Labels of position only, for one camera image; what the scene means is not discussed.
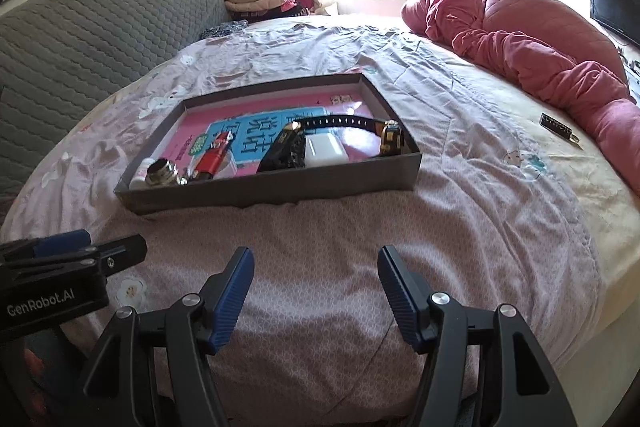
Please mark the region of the person's left hand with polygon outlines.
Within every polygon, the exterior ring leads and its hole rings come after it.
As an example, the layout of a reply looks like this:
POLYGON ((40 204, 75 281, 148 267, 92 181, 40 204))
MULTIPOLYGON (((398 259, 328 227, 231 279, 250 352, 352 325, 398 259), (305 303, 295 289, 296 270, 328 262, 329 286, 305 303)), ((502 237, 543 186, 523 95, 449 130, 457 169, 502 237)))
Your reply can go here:
POLYGON ((24 349, 24 362, 27 371, 27 391, 29 396, 29 415, 38 418, 47 413, 46 396, 41 390, 39 378, 46 367, 43 361, 32 350, 24 349))

